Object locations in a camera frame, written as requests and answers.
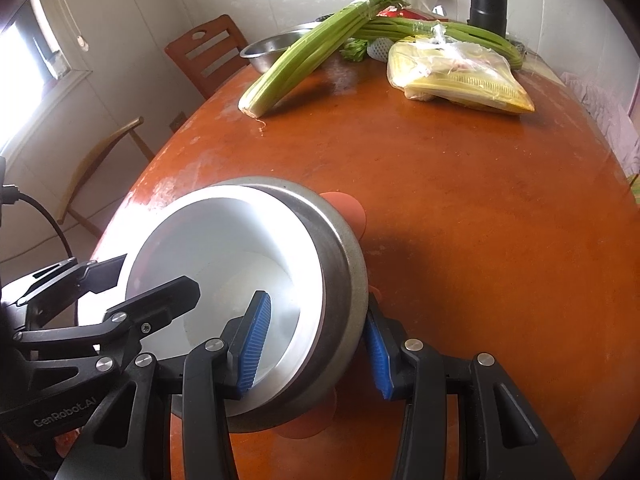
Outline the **stainless steel deep bowl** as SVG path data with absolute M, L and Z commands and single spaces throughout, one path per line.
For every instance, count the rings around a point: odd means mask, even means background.
M 142 347 L 183 356 L 222 333 L 258 290 L 271 318 L 254 382 L 227 405 L 234 432 L 290 422 L 327 396 L 358 346 L 368 276 L 356 235 L 326 200 L 276 178 L 201 188 L 154 211 L 127 248 L 116 287 L 128 299 L 187 276 L 198 304 Z

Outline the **orange bear-ear plastic plate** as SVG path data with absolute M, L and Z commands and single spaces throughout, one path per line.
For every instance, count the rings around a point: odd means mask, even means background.
M 336 209 L 354 232 L 356 239 L 361 240 L 366 230 L 367 217 L 363 206 L 354 196 L 347 193 L 330 191 L 321 193 L 329 204 Z M 334 419 L 337 407 L 337 392 L 332 388 L 313 408 L 290 422 L 277 426 L 273 432 L 278 436 L 303 440 L 320 434 L 328 428 Z

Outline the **brown wooden slat chair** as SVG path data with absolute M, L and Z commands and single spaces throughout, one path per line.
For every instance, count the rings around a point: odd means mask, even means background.
M 250 64 L 240 52 L 248 43 L 228 14 L 198 25 L 166 47 L 165 53 L 204 99 Z

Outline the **steel mixing bowl far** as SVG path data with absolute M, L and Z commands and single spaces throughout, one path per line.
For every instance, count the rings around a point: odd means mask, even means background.
M 307 32 L 308 29 L 296 29 L 255 41 L 240 52 L 240 57 L 250 62 L 256 72 L 264 74 L 289 47 L 305 36 Z

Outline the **celery bunch front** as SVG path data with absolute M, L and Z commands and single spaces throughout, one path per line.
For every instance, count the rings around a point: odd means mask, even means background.
M 238 107 L 259 119 L 326 61 L 344 42 L 402 0 L 354 0 L 296 40 L 240 97 Z

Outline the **celery bunch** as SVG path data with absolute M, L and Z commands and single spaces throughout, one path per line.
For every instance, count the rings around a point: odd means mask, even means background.
M 326 61 L 344 42 L 402 0 L 354 0 L 296 40 L 240 97 L 238 107 L 259 119 Z
M 459 22 L 422 21 L 412 18 L 377 16 L 354 33 L 354 38 L 375 40 L 387 38 L 398 41 L 409 36 L 442 37 L 446 40 L 472 42 L 503 56 L 511 68 L 519 70 L 524 64 L 524 54 L 506 38 L 484 28 Z

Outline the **pink cloth on chair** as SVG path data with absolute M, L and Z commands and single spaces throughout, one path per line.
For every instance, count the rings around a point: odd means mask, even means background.
M 639 135 L 620 103 L 596 84 L 590 84 L 575 74 L 562 73 L 561 80 L 597 124 L 625 176 L 638 174 Z

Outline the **white foam-netted fruit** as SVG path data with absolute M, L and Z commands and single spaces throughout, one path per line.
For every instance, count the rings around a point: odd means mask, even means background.
M 393 47 L 393 40 L 388 38 L 376 38 L 368 43 L 367 56 L 372 60 L 386 63 L 388 55 L 390 54 L 390 48 Z

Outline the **yellow noodles plastic bag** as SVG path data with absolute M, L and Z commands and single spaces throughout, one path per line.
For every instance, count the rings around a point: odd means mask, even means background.
M 396 41 L 387 80 L 409 100 L 444 99 L 477 110 L 533 113 L 535 104 L 500 54 L 479 44 L 442 37 Z

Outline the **celery bunch rear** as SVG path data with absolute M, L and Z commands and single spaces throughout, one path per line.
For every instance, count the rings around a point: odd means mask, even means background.
M 375 40 L 387 38 L 398 41 L 409 36 L 442 37 L 446 40 L 472 42 L 503 56 L 511 68 L 519 70 L 524 64 L 524 54 L 506 38 L 484 28 L 459 22 L 422 21 L 412 18 L 377 16 L 354 33 L 354 38 Z

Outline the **low wall socket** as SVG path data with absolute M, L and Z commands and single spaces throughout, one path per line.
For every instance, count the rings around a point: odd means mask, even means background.
M 186 122 L 188 118 L 185 112 L 180 112 L 169 124 L 169 128 L 173 133 L 176 133 Z

